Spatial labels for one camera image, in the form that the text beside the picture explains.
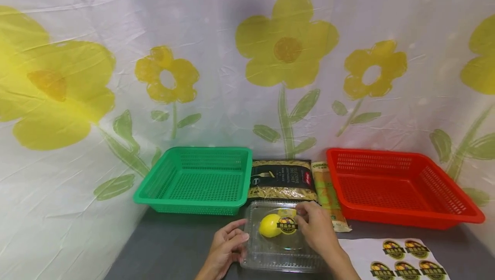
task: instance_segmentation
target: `fabric backdrop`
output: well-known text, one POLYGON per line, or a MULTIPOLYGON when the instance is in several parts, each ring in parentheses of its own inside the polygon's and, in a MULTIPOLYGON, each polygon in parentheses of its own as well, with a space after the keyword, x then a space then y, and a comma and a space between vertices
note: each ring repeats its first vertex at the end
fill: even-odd
POLYGON ((102 279, 173 146, 420 152, 495 251, 493 0, 0 0, 0 279, 102 279))

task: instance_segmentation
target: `lemon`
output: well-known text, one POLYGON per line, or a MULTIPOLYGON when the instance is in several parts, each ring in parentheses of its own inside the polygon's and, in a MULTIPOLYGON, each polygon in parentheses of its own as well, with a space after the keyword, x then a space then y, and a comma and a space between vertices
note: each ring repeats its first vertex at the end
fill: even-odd
POLYGON ((267 238, 272 238, 281 234, 280 228, 277 228, 277 223, 280 220, 280 216, 276 214, 269 214, 264 217, 260 222, 260 234, 267 238))

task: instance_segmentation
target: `painted flower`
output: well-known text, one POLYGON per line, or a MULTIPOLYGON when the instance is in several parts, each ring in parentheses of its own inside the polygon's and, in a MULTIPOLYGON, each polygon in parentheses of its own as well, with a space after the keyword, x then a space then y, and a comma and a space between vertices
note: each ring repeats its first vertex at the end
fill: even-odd
POLYGON ((312 17, 311 0, 277 0, 271 19, 251 16, 237 27, 235 43, 250 59, 245 75, 251 84, 284 82, 293 89, 315 81, 320 59, 335 47, 339 34, 332 24, 312 17))
POLYGON ((50 43, 29 16, 0 6, 0 121, 33 150, 53 150, 84 139, 114 107, 105 87, 115 59, 98 43, 50 43))
POLYGON ((392 81, 407 70, 404 52, 394 52, 394 40, 375 43, 371 49, 358 49, 345 59, 345 69, 349 75, 345 78, 343 89, 352 100, 370 97, 383 97, 392 89, 392 81), (371 66, 381 68, 380 75, 370 85, 364 84, 363 75, 371 66))
POLYGON ((469 39, 469 49, 480 55, 461 71, 461 81, 481 94, 495 94, 495 15, 476 27, 469 39))
POLYGON ((172 50, 166 46, 157 46, 150 50, 150 55, 139 59, 134 70, 140 82, 148 84, 147 92, 152 100, 166 104, 179 101, 191 102, 196 98, 193 85, 199 79, 198 70, 186 59, 174 59, 172 50), (175 79, 175 86, 170 89, 160 81, 160 73, 169 71, 175 79))

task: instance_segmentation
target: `green basket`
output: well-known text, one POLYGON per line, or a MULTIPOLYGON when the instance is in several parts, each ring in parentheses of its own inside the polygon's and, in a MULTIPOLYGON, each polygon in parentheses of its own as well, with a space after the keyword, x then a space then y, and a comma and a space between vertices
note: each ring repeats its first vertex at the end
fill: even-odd
POLYGON ((253 153, 241 147, 174 147, 150 170, 134 202, 157 212, 235 215, 246 203, 253 153))

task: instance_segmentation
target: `table surface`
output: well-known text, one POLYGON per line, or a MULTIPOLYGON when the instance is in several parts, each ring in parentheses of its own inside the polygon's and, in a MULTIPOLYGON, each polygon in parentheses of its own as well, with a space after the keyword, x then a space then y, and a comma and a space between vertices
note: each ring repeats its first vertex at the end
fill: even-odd
MULTIPOLYGON (((193 280, 219 228, 237 217, 160 214, 148 209, 104 280, 193 280)), ((467 227, 447 231, 349 221, 353 231, 339 238, 418 238, 452 280, 494 279, 495 258, 467 227)), ((287 274, 242 269, 233 264, 225 280, 322 280, 321 274, 287 274)))

